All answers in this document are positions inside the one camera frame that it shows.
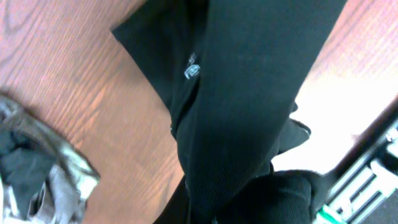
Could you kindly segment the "black t-shirt with logo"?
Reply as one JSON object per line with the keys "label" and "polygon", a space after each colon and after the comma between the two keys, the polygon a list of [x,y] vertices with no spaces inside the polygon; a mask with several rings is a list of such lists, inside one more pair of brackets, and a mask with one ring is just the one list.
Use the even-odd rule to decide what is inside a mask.
{"label": "black t-shirt with logo", "polygon": [[184,173],[157,223],[314,221],[328,179],[271,161],[310,137],[290,115],[344,6],[151,0],[113,29],[169,111]]}

